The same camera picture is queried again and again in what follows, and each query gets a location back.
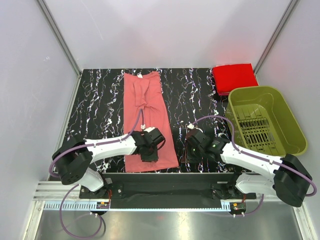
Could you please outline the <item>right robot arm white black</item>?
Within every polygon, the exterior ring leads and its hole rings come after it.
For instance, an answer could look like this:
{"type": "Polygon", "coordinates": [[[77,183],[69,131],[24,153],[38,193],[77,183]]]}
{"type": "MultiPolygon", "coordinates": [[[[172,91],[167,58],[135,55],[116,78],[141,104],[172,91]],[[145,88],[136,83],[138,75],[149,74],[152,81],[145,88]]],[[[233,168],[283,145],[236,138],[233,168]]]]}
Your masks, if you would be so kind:
{"type": "Polygon", "coordinates": [[[276,196],[292,207],[300,207],[307,196],[312,177],[295,155],[273,156],[255,152],[225,138],[211,138],[199,128],[186,134],[185,143],[188,162],[207,159],[250,171],[236,174],[236,179],[227,185],[228,195],[232,198],[243,194],[265,194],[276,196]]]}

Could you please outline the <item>pink t shirt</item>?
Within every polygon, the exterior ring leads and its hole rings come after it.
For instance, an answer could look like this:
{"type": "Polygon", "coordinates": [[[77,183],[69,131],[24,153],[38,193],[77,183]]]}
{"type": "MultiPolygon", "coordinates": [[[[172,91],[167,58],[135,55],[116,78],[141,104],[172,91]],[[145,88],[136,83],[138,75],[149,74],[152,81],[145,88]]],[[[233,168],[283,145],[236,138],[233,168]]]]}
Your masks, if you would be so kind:
{"type": "Polygon", "coordinates": [[[179,166],[167,107],[162,95],[161,78],[153,71],[142,77],[124,74],[123,92],[123,131],[132,130],[140,109],[143,110],[144,121],[138,121],[135,131],[141,130],[141,125],[158,128],[165,138],[164,146],[158,150],[158,161],[143,162],[139,155],[124,157],[127,173],[150,172],[179,166]]]}

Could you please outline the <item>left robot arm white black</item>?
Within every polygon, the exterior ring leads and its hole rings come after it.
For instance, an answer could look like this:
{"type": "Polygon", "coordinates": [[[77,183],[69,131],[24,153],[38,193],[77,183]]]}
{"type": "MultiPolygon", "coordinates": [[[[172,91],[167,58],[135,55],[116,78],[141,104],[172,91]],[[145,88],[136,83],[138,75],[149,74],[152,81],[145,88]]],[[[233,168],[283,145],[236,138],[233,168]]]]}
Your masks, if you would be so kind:
{"type": "Polygon", "coordinates": [[[81,139],[73,137],[52,156],[57,178],[63,185],[79,184],[95,197],[108,193],[108,183],[100,173],[90,168],[96,161],[116,156],[138,156],[144,163],[157,162],[158,150],[164,146],[165,137],[156,127],[131,131],[110,139],[81,139]]]}

